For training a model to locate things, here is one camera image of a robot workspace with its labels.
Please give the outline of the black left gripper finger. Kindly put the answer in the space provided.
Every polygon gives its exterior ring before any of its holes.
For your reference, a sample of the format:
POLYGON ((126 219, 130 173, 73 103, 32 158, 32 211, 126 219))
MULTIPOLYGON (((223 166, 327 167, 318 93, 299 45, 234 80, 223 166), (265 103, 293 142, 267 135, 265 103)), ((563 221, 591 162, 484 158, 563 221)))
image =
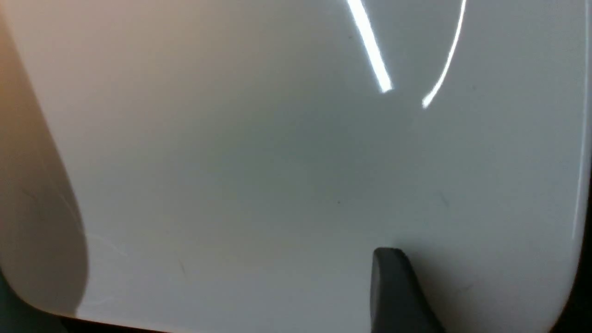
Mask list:
POLYGON ((373 251, 370 283, 372 333, 444 333, 408 257, 398 248, 373 251))

